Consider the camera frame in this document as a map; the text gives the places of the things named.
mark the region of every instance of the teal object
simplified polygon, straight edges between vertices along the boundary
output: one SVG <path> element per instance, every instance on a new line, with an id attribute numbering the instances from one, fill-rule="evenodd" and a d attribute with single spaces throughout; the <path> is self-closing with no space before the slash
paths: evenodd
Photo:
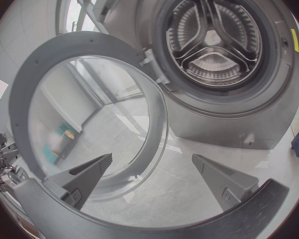
<path id="1" fill-rule="evenodd" d="M 60 137 L 64 134 L 65 131 L 70 130 L 74 133 L 74 137 L 76 137 L 76 130 L 68 123 L 62 123 L 59 128 L 56 130 L 56 133 L 60 135 Z M 50 161 L 52 164 L 55 164 L 58 160 L 58 156 L 52 153 L 51 147 L 46 144 L 43 148 L 43 153 L 45 157 Z"/>
<path id="2" fill-rule="evenodd" d="M 46 144 L 43 148 L 43 153 L 45 157 L 50 161 L 52 164 L 55 164 L 58 157 L 52 153 L 51 148 L 48 144 Z"/>

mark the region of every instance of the yellow sticker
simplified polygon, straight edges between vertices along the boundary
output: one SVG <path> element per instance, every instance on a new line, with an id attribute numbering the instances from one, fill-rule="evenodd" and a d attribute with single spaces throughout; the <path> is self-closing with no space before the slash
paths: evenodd
<path id="1" fill-rule="evenodd" d="M 299 43 L 298 43 L 297 34 L 294 29 L 291 29 L 291 32 L 292 32 L 293 40 L 295 42 L 295 51 L 299 52 Z"/>

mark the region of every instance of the washing machine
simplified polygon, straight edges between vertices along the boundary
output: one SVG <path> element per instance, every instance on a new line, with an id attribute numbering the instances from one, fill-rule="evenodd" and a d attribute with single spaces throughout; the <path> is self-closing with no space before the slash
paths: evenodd
<path id="1" fill-rule="evenodd" d="M 144 55 L 176 136 L 273 149 L 299 106 L 299 30 L 281 0 L 107 0 L 98 20 Z"/>

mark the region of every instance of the washing machine door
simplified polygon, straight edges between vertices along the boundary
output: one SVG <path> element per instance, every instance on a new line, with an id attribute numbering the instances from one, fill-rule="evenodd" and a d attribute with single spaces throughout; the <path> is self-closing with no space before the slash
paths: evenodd
<path id="1" fill-rule="evenodd" d="M 141 60 L 123 41 L 90 31 L 59 35 L 28 57 L 9 110 L 22 157 L 39 181 L 104 154 L 111 157 L 94 200 L 123 196 L 147 179 L 165 149 L 168 119 L 162 90 L 141 71 Z"/>

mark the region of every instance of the white wall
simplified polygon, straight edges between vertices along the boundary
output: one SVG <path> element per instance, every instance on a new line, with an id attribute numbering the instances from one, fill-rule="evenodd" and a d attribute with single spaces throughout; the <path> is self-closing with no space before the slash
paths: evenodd
<path id="1" fill-rule="evenodd" d="M 0 20 L 0 80 L 9 84 L 0 99 L 0 132 L 8 132 L 8 100 L 20 66 L 55 36 L 56 1 L 15 0 Z"/>
<path id="2" fill-rule="evenodd" d="M 77 131 L 96 106 L 65 67 L 59 67 L 44 79 L 41 89 L 58 113 Z"/>

